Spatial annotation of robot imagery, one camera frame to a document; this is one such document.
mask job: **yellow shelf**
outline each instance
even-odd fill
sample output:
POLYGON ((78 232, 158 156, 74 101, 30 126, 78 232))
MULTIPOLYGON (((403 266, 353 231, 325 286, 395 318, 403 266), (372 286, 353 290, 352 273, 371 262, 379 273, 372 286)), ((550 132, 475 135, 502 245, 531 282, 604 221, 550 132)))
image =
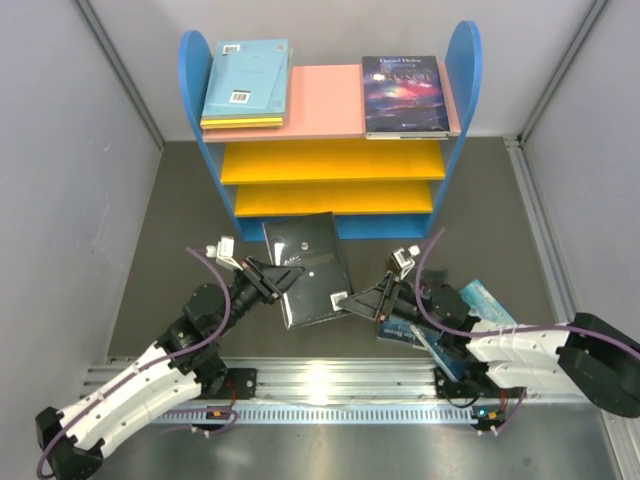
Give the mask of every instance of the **yellow shelf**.
POLYGON ((237 217, 329 211, 341 215, 430 213, 433 204, 427 181, 373 181, 241 185, 235 206, 237 217))
POLYGON ((229 143, 225 150, 221 181, 225 185, 244 185, 383 179, 442 180, 444 177, 438 141, 352 138, 229 143))

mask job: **space-themed book cover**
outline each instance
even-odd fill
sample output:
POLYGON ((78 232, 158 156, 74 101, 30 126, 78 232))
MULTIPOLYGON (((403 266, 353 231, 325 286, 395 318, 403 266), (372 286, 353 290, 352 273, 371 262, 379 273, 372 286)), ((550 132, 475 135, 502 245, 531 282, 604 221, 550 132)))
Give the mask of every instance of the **space-themed book cover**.
POLYGON ((436 57, 363 57, 362 73, 367 138, 448 136, 436 57))

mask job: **black book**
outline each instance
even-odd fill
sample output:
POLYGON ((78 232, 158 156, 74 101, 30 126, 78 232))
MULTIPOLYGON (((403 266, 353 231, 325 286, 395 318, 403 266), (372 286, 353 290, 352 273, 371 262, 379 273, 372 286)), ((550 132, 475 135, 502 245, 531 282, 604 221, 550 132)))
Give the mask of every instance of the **black book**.
POLYGON ((265 222, 264 233, 271 263, 306 269, 280 301, 287 329, 348 315, 337 306, 353 289, 333 214, 265 222))

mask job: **pink shelf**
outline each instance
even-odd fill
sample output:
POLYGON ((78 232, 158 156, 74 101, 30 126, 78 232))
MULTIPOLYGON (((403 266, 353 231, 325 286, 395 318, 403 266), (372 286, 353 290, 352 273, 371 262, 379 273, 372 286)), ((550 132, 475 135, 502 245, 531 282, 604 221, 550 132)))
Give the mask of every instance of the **pink shelf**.
MULTIPOLYGON (((452 135, 460 133, 449 77, 439 63, 452 135)), ((205 142, 249 142, 364 137, 362 68, 360 65, 293 67, 289 113, 280 128, 205 130, 205 142)))

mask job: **blue book cover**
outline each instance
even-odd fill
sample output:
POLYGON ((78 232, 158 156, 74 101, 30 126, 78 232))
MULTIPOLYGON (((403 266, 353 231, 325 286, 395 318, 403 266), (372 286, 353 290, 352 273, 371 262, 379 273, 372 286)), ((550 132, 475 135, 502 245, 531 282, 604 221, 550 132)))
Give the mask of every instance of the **blue book cover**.
POLYGON ((363 57, 362 73, 368 136, 449 131, 436 57, 363 57))
POLYGON ((289 81, 289 42, 218 42, 203 118, 282 116, 289 81))

